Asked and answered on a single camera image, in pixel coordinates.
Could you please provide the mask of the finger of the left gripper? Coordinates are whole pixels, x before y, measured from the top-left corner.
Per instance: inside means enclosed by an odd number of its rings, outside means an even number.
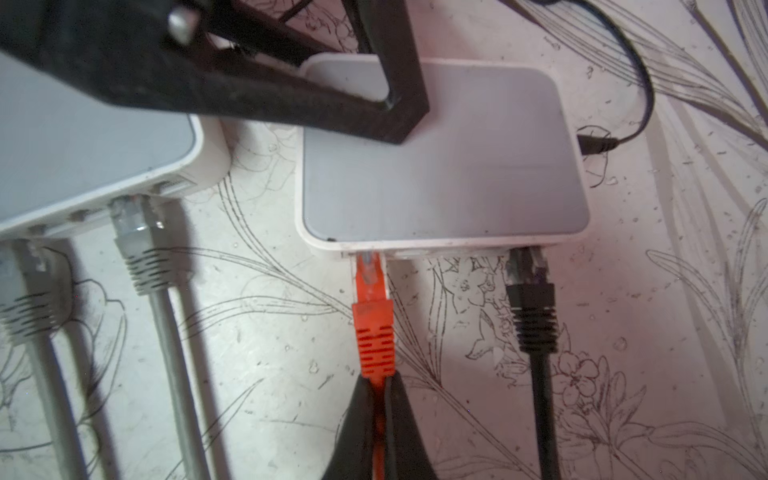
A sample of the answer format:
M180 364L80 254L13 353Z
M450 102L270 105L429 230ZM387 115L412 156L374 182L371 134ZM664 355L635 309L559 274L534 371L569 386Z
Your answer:
M387 96L367 100L246 58L298 66L326 46L242 1L5 1L1 48L101 101L261 120L400 144L429 112L407 7L343 5Z

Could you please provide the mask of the black adapter cable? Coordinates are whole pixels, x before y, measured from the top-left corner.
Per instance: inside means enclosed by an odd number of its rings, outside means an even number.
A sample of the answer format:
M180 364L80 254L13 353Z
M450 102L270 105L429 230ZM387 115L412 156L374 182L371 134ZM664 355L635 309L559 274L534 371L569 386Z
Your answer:
M638 138L656 103L649 69L624 30L590 1L527 1L523 14L554 56L545 61L565 95L581 156Z

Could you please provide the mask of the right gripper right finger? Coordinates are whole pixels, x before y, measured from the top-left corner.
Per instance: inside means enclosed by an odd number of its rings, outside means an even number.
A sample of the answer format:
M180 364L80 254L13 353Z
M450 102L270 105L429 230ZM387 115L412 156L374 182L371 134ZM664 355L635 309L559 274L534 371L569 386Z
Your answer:
M387 378L384 412L384 478L437 480L400 374Z

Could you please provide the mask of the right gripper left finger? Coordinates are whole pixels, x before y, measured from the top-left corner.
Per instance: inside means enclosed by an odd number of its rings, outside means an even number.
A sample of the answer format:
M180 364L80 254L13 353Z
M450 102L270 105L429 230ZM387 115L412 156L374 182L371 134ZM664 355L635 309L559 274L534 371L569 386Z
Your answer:
M375 399L368 379L359 376L337 443L322 480L371 480Z

